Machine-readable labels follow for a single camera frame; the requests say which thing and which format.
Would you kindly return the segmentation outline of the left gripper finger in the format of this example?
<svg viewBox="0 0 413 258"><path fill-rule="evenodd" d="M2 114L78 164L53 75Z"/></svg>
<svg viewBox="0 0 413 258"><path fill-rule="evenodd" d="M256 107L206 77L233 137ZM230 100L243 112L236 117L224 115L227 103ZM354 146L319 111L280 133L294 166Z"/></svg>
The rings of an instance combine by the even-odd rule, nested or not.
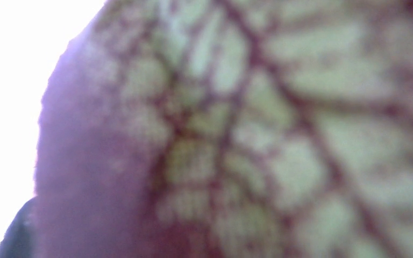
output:
<svg viewBox="0 0 413 258"><path fill-rule="evenodd" d="M28 200L16 213L0 242L0 258L33 257L33 204Z"/></svg>

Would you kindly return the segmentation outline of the pale pink rose stem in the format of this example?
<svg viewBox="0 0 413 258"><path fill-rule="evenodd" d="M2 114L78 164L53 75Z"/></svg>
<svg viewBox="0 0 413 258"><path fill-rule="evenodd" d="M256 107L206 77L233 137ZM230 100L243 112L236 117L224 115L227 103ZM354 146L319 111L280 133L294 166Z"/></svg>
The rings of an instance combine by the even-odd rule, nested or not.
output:
<svg viewBox="0 0 413 258"><path fill-rule="evenodd" d="M39 124L36 257L413 257L413 1L107 1Z"/></svg>

